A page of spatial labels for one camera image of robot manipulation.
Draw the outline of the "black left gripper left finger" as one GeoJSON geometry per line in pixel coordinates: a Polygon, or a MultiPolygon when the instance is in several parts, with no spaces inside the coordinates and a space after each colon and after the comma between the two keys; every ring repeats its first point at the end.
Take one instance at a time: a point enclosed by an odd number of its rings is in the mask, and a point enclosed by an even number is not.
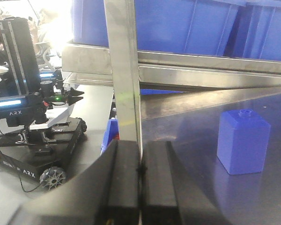
{"type": "Polygon", "coordinates": [[[20,206],[10,225],[137,225],[139,147],[113,140],[84,172],[20,206]]]}

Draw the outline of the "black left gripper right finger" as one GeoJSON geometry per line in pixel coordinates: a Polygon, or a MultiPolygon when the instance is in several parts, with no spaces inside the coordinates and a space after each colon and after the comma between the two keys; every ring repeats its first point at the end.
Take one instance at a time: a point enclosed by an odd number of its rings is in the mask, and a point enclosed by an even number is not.
{"type": "Polygon", "coordinates": [[[144,225],[229,225],[175,153],[171,142],[150,141],[142,156],[144,225]]]}

